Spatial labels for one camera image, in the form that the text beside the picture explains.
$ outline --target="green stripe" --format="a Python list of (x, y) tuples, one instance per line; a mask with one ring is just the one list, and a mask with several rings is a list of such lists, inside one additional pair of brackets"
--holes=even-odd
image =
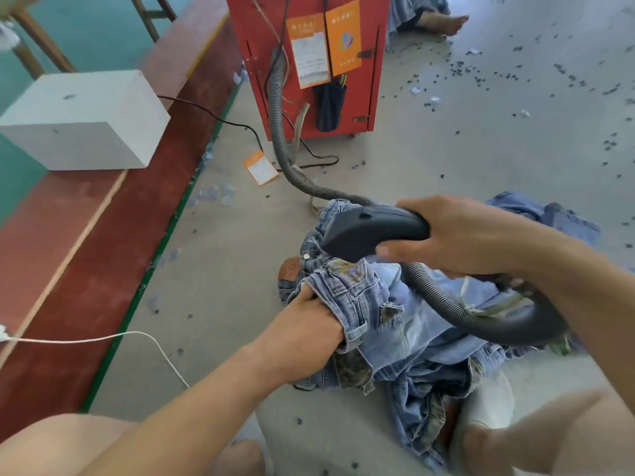
[[(232, 90), (232, 93), (229, 95), (229, 99), (227, 100), (225, 108), (223, 109), (223, 112), (220, 115), (221, 119), (225, 119), (227, 117), (229, 110), (232, 108), (232, 105), (234, 104), (236, 95), (238, 95), (238, 90), (241, 85), (242, 83), (236, 85), (234, 89)], [(222, 128), (222, 126), (223, 126), (222, 122), (218, 122), (216, 124), (216, 126), (214, 127), (214, 131), (211, 135), (211, 141), (215, 141), (218, 138), (218, 133), (220, 132), (220, 129)], [(187, 200), (190, 198), (190, 195), (192, 191), (194, 190), (194, 186), (196, 185), (196, 181), (198, 180), (198, 177), (200, 174), (201, 174), (201, 170), (199, 167), (197, 167), (196, 171), (194, 172), (194, 175), (192, 176), (192, 179), (190, 180), (190, 183), (187, 184), (187, 189), (185, 193), (183, 194), (183, 198), (181, 199), (179, 206), (177, 207), (177, 210), (174, 212), (174, 215), (170, 217), (170, 223), (168, 224), (168, 228), (165, 231), (165, 235), (163, 236), (161, 242), (159, 243), (159, 246), (157, 247), (156, 252), (154, 253), (152, 264), (150, 265), (150, 268), (147, 270), (146, 274), (144, 275), (144, 278), (141, 280), (141, 283), (139, 284), (139, 287), (137, 288), (137, 292), (135, 293), (135, 296), (133, 297), (132, 302), (130, 303), (130, 307), (128, 307), (126, 316), (123, 319), (121, 326), (119, 327), (120, 333), (126, 332), (126, 330), (128, 329), (128, 326), (130, 325), (130, 321), (132, 320), (132, 317), (134, 316), (135, 311), (137, 310), (137, 307), (139, 306), (139, 303), (141, 302), (141, 298), (143, 297), (144, 292), (146, 291), (146, 288), (148, 284), (150, 283), (150, 279), (152, 279), (152, 274), (154, 274), (154, 267), (158, 263), (159, 258), (163, 255), (163, 251), (165, 250), (165, 247), (168, 245), (168, 241), (170, 240), (170, 237), (172, 237), (172, 232), (174, 232), (174, 229), (176, 228), (179, 222), (179, 219), (181, 218), (183, 209), (186, 207)], [(112, 362), (112, 360), (115, 357), (115, 354), (117, 353), (117, 349), (119, 348), (120, 342), (121, 342), (121, 337), (116, 337), (112, 340), (112, 344), (110, 345), (110, 348), (108, 349), (108, 352), (106, 353), (104, 360), (102, 360), (101, 366), (99, 367), (99, 370), (97, 371), (97, 374), (95, 375), (93, 383), (90, 387), (90, 391), (88, 392), (88, 396), (86, 396), (86, 400), (84, 401), (84, 404), (79, 410), (80, 413), (87, 413), (90, 410), (90, 407), (92, 406), (93, 401), (95, 400), (95, 397), (97, 396), (97, 392), (99, 391), (99, 387), (102, 385), (102, 382), (104, 381), (104, 377), (106, 376), (106, 373), (108, 372), (110, 363)]]

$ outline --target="dark blue denim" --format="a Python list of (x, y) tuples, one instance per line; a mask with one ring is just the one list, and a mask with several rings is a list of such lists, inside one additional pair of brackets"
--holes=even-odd
[[(544, 207), (514, 192), (501, 193), (488, 203), (549, 222), (588, 244), (599, 236), (596, 225), (558, 204)], [(302, 270), (297, 280), (279, 281), (286, 303), (296, 297), (300, 282), (311, 285), (344, 328), (345, 340), (327, 365), (296, 387), (352, 387), (366, 394), (374, 389), (374, 381), (390, 381), (402, 443), (439, 468), (445, 456), (434, 441), (445, 423), (443, 398), (465, 397), (483, 376), (531, 349), (504, 348), (454, 328), (408, 287), (399, 264), (366, 259), (352, 264), (323, 252), (320, 242), (333, 217), (353, 207), (359, 206), (330, 201), (300, 248)], [(463, 280), (450, 280), (440, 271), (430, 274), (450, 297), (460, 300)], [(493, 284), (472, 279), (464, 301), (485, 308), (509, 296)]]

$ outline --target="gray floor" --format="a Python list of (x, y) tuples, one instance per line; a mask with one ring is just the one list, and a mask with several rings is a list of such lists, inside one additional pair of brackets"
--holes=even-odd
[[(336, 153), (342, 161), (326, 174), (309, 169), (311, 174), (327, 186), (385, 202), (439, 192), (486, 199), (507, 189), (545, 203), (556, 200), (600, 224), (601, 249), (635, 266), (635, 249), (626, 247), (635, 243), (635, 122), (626, 120), (635, 118), (635, 104), (627, 102), (635, 98), (635, 49), (629, 47), (635, 44), (635, 2), (450, 2), (455, 14), (472, 16), (453, 45), (429, 41), (419, 50), (411, 42), (421, 38), (397, 40), (394, 53), (385, 57), (380, 91), (385, 98), (379, 99), (375, 132), (312, 142), (319, 154)], [(466, 55), (469, 49), (483, 53)], [(452, 77), (449, 64), (457, 61), (465, 62), (464, 71), (476, 68)], [(415, 73), (427, 89), (418, 95), (408, 91)], [(508, 73), (518, 81), (507, 79)], [(484, 79), (481, 87), (475, 75)], [(615, 92), (603, 95), (617, 84)], [(431, 96), (441, 99), (435, 112), (424, 106)], [(530, 116), (521, 117), (522, 110)], [(262, 134), (249, 85), (241, 88), (229, 119), (252, 124)], [(617, 145), (606, 151), (605, 140)], [(254, 150), (254, 140), (242, 129), (222, 129), (215, 164), (197, 189), (231, 183), (235, 204), (202, 202), (184, 213), (169, 245), (180, 248), (180, 256), (156, 271), (130, 325), (155, 336), (191, 383), (258, 335), (280, 310), (275, 284), (280, 263), (297, 254), (315, 223), (307, 197), (282, 178), (258, 188), (242, 166)], [(266, 152), (273, 157), (269, 144)], [(367, 164), (351, 168), (361, 160)], [(151, 313), (149, 297), (159, 298), (158, 314)], [(547, 353), (510, 363), (505, 372), (516, 393), (516, 417), (562, 392), (603, 380), (588, 358)], [(93, 412), (139, 420), (181, 391), (156, 347), (127, 336)], [(334, 476), (427, 474), (396, 442), (381, 390), (363, 397), (282, 388), (258, 416), (282, 476), (319, 475), (323, 468)], [(296, 424), (297, 417), (303, 425)], [(360, 464), (357, 472), (352, 461)]]

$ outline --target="red metal cabinet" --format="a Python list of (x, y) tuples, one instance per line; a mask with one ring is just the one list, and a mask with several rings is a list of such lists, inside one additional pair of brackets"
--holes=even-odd
[[(353, 0), (328, 0), (328, 8), (333, 9), (351, 1)], [(280, 36), (286, 0), (258, 0), (258, 3)], [(252, 0), (227, 0), (227, 4), (240, 41), (242, 57), (258, 103), (260, 117), (265, 125), (267, 137), (271, 140), (264, 82), (271, 65), (271, 54), (278, 45), (278, 41)], [(340, 125), (333, 132), (322, 133), (317, 130), (317, 110), (313, 89), (300, 89), (291, 43), (288, 36), (285, 37), (284, 47), (289, 55), (291, 66), (289, 79), (284, 86), (284, 97), (290, 101), (311, 104), (302, 127), (303, 137), (346, 135), (373, 130), (384, 59), (389, 4), (390, 0), (360, 0), (362, 52), (366, 52), (369, 58), (362, 59), (360, 68), (347, 72), (346, 86), (348, 88), (340, 116)], [(291, 0), (288, 17), (294, 18), (321, 12), (324, 12), (324, 0)], [(282, 107), (295, 123), (301, 104), (284, 101)], [(287, 139), (293, 139), (293, 129), (286, 121), (284, 132)]]

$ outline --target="vacuum hose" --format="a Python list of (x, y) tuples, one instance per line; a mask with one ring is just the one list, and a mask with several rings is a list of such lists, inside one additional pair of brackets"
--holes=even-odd
[[(321, 187), (311, 181), (291, 162), (282, 125), (282, 85), (285, 61), (273, 57), (274, 66), (269, 76), (269, 129), (274, 145), (275, 158), (282, 173), (297, 189), (319, 199), (346, 199), (362, 206), (374, 202), (361, 195), (351, 195), (340, 190)], [(479, 317), (467, 312), (434, 282), (423, 264), (401, 264), (411, 285), (430, 306), (453, 326), (486, 341), (505, 346), (527, 346), (548, 342), (567, 329), (567, 323), (541, 293), (530, 296), (533, 308), (519, 310), (504, 318)]]

